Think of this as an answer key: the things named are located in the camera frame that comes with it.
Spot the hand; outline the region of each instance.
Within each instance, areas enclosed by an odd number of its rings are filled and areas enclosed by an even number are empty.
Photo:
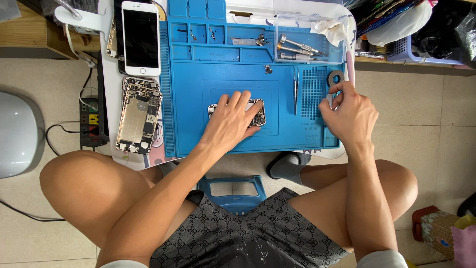
[[[333,111],[329,102],[324,99],[319,110],[331,133],[339,138],[346,149],[360,144],[371,144],[370,135],[374,129],[378,112],[366,96],[357,93],[351,82],[338,83],[329,89],[329,94],[342,93],[332,101]]]
[[[251,92],[249,91],[243,93],[235,91],[231,99],[226,94],[222,95],[199,145],[213,148],[214,151],[223,155],[243,139],[260,130],[261,128],[258,126],[248,128],[253,117],[263,106],[262,102],[258,102],[245,111],[250,97]]]

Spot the power strip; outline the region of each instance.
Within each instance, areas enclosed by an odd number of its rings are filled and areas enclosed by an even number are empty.
[[[98,103],[98,99],[95,98],[82,98],[82,100],[89,104]],[[79,102],[79,130],[82,131],[79,139],[79,144],[82,146],[98,147],[107,143],[99,134],[99,112],[81,101]]]

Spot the phone screen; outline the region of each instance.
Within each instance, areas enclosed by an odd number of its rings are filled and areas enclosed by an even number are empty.
[[[157,14],[123,10],[126,65],[132,67],[159,67]]]

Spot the gray shorts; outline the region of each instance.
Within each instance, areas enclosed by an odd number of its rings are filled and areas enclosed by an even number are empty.
[[[208,266],[228,247],[264,240],[307,268],[337,263],[348,254],[299,212],[288,199],[298,196],[283,188],[245,215],[234,215],[203,196],[195,211],[150,259],[150,267]]]

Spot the white cable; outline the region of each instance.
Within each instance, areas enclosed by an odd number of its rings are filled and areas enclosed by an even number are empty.
[[[65,27],[66,27],[66,36],[67,36],[67,38],[68,38],[68,44],[69,44],[69,48],[71,49],[71,51],[76,55],[76,57],[78,57],[78,58],[84,60],[84,61],[88,64],[88,66],[89,66],[90,68],[96,67],[97,64],[96,64],[93,60],[91,60],[91,59],[88,58],[88,57],[78,55],[78,54],[74,51],[73,43],[72,43],[72,41],[71,41],[71,35],[69,34],[68,24],[65,23],[64,25],[65,25]]]
[[[83,101],[83,99],[81,99],[81,93],[83,92],[83,90],[84,90],[85,88],[94,88],[95,90],[98,91],[98,94],[99,94],[99,90],[98,90],[97,88],[95,88],[95,87],[92,87],[92,86],[85,86],[85,87],[83,87],[83,88],[79,91],[79,94],[78,94],[78,97],[79,97],[79,101],[80,101],[80,102],[82,102],[82,103],[83,103],[84,105],[86,105],[87,107],[91,107],[94,111],[97,111],[97,110],[98,110],[97,103],[96,103],[96,105],[94,105],[94,104],[89,104],[89,103],[85,103],[85,102]]]

